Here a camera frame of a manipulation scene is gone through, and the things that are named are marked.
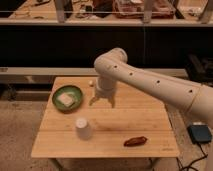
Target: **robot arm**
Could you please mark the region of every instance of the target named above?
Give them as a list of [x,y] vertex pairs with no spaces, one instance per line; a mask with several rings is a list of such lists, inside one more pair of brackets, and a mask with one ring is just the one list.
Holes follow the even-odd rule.
[[[112,99],[118,80],[199,118],[213,128],[213,88],[134,68],[126,62],[127,55],[120,48],[112,49],[95,60],[95,70],[99,74],[96,97]],[[210,161],[213,159],[213,148],[210,151],[207,162],[209,170],[213,169]]]

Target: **cable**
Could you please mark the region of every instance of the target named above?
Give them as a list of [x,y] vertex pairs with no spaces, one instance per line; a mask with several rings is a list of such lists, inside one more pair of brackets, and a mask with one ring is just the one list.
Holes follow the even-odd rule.
[[191,161],[190,164],[188,164],[187,166],[184,166],[184,167],[183,167],[183,165],[182,165],[180,159],[177,157],[176,160],[177,160],[177,163],[178,163],[179,171],[189,171],[189,169],[192,169],[192,170],[194,170],[194,171],[199,171],[198,169],[192,167],[192,165],[193,165],[194,163],[200,161],[200,160],[203,160],[203,159],[207,158],[208,155],[204,152],[204,150],[203,150],[201,144],[197,143],[197,146],[200,148],[201,152],[203,153],[203,156],[200,157],[200,158],[197,158],[197,159],[195,159],[195,160],[193,160],[193,161]]
[[186,171],[188,171],[189,169],[193,169],[193,170],[198,171],[196,168],[192,167],[192,165],[193,165],[194,163],[200,161],[200,160],[203,160],[203,159],[207,158],[207,156],[208,156],[208,155],[205,155],[205,156],[202,156],[202,157],[200,157],[200,158],[198,158],[198,159],[193,160],[188,166],[182,167],[182,168],[180,169],[180,171],[185,171],[185,169],[186,169]]
[[203,153],[203,155],[204,155],[204,156],[207,155],[207,154],[204,152],[204,150],[203,150],[201,144],[200,144],[200,143],[197,143],[197,145],[198,145],[198,147],[200,148],[200,150],[201,150],[201,152]]

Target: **brown sausage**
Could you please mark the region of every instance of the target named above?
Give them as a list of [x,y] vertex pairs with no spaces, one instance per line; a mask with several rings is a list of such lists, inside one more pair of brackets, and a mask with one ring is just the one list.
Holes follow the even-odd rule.
[[138,146],[138,145],[144,145],[147,141],[147,138],[144,136],[141,137],[135,137],[131,138],[127,141],[124,142],[124,146],[126,147],[133,147],[133,146]]

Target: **wooden tabletop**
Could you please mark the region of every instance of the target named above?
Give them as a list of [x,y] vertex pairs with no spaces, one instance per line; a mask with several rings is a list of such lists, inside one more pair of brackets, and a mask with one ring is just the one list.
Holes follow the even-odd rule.
[[[179,150],[164,104],[161,101],[124,83],[118,82],[115,108],[106,99],[92,106],[89,101],[94,77],[58,77],[36,137],[32,157],[39,158],[121,158],[176,157]],[[83,103],[69,114],[59,112],[52,104],[53,93],[61,86],[78,86]],[[76,118],[83,116],[90,123],[93,135],[81,140],[75,131]],[[143,146],[124,147],[125,140],[145,136]]]

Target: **white object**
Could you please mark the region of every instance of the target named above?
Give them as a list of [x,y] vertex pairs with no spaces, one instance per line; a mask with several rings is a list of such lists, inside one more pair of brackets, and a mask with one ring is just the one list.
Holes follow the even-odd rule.
[[75,126],[77,135],[80,139],[88,140],[92,137],[91,126],[89,125],[88,121],[85,118],[83,117],[77,118]]
[[[127,65],[127,55],[120,48],[96,58],[95,70],[100,74],[95,85],[95,95],[112,98],[116,81],[122,81],[165,103],[171,104],[188,115],[198,117],[213,128],[213,88],[200,83],[157,74]],[[213,170],[213,143],[205,171]]]
[[73,103],[75,103],[75,100],[72,96],[69,96],[67,93],[62,93],[57,97],[57,100],[60,101],[64,106],[69,107]]

